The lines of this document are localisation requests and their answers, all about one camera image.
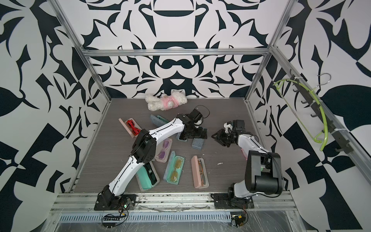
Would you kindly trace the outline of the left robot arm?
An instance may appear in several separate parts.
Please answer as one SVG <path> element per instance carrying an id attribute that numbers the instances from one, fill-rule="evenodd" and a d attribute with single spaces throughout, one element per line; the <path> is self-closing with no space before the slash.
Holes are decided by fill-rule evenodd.
<path id="1" fill-rule="evenodd" d="M 137 136 L 128 161 L 119 174 L 106 185 L 99 196 L 108 198 L 108 202 L 124 194 L 128 184 L 145 164 L 155 157 L 157 145 L 165 139 L 180 134 L 180 139 L 207 139 L 207 131 L 201 125 L 206 116 L 197 108 L 189 114 L 178 114 L 169 123 L 156 129 L 142 129 Z"/>

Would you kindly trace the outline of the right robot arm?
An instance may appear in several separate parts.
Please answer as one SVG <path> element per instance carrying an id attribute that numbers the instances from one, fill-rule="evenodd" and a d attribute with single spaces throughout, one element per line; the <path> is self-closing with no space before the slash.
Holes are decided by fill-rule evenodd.
<path id="1" fill-rule="evenodd" d="M 247 132 L 244 120 L 225 123 L 212 138 L 223 147 L 236 144 L 246 159 L 244 180 L 229 188 L 231 198 L 250 198 L 259 194 L 276 198 L 282 194 L 284 177 L 280 155 L 269 152 L 256 136 Z"/>

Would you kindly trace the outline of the pink case thin glasses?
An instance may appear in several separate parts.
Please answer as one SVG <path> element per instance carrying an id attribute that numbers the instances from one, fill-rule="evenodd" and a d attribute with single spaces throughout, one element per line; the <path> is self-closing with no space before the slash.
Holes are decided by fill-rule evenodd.
<path id="1" fill-rule="evenodd" d="M 191 159 L 194 188 L 205 189 L 209 187 L 206 166 L 203 158 L 193 156 Z"/>

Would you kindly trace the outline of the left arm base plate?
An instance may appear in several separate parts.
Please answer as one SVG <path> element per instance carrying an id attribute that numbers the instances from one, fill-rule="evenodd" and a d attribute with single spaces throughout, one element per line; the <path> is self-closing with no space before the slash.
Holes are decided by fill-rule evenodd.
<path id="1" fill-rule="evenodd" d="M 109 210 L 131 210 L 136 205 L 136 194 L 124 194 L 119 197 L 113 197 L 110 201 L 108 197 L 104 197 L 99 193 L 94 205 L 95 211 L 109 211 Z"/>

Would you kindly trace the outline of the grey case white glasses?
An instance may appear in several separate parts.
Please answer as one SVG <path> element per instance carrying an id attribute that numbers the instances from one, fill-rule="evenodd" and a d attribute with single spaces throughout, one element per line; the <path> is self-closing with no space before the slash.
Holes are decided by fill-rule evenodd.
<path id="1" fill-rule="evenodd" d="M 204 145 L 204 139 L 201 138 L 194 138 L 192 141 L 192 148 L 197 150 L 202 150 Z"/>

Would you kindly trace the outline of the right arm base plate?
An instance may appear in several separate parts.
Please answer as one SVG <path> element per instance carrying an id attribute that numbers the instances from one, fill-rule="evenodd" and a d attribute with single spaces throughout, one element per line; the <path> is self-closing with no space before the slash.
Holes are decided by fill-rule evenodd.
<path id="1" fill-rule="evenodd" d="M 212 193 L 216 209 L 254 209 L 254 202 L 251 198 L 230 197 L 227 193 Z"/>

